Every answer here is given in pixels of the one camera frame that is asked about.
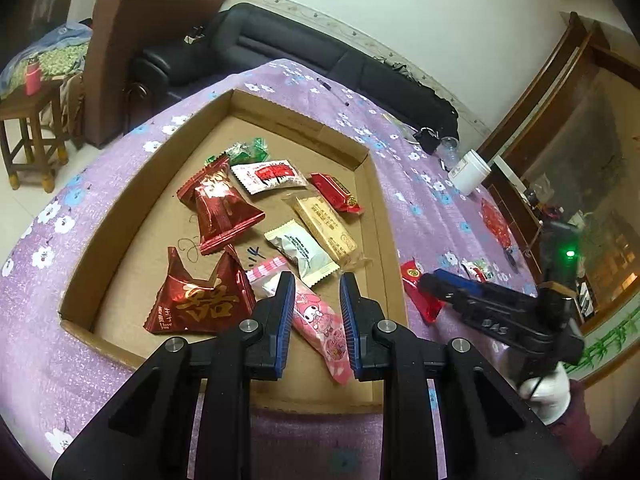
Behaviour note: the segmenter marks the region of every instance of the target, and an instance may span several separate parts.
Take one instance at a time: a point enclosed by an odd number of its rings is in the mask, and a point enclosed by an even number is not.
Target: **black leather sofa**
[[[280,58],[353,89],[418,130],[427,126],[440,137],[458,138],[455,108],[433,89],[318,30],[246,3],[220,12],[195,43],[177,38],[136,56],[130,107],[142,100],[153,115],[230,74]]]

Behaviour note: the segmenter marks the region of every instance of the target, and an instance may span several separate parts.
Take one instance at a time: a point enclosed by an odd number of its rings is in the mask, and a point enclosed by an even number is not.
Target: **brown upholstered chair back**
[[[101,146],[122,133],[131,57],[145,45],[205,25],[224,0],[96,0],[94,34],[84,67],[84,134]]]

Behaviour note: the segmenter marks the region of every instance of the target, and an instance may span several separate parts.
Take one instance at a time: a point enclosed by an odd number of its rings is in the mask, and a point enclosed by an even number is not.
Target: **white plastic container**
[[[491,169],[487,163],[474,150],[471,150],[462,157],[453,170],[449,171],[449,180],[460,193],[466,196],[480,186],[489,173]]]

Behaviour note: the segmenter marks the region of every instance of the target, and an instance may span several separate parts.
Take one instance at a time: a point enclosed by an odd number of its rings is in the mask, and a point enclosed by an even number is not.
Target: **glass panel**
[[[582,297],[592,291],[597,313],[640,275],[640,91],[600,70],[524,178],[584,227]]]

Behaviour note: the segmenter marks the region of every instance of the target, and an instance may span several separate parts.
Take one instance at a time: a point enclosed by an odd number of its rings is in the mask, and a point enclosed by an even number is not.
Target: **sofa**
[[[240,3],[220,12],[194,43],[146,46],[129,69],[130,91],[146,113],[132,126],[233,73],[287,58],[370,99],[419,130],[458,138],[458,114],[433,89],[331,36],[274,12]]]
[[[82,89],[82,131],[103,146],[128,131],[126,87],[131,59],[146,45],[184,37],[210,22],[225,0],[96,0]]]

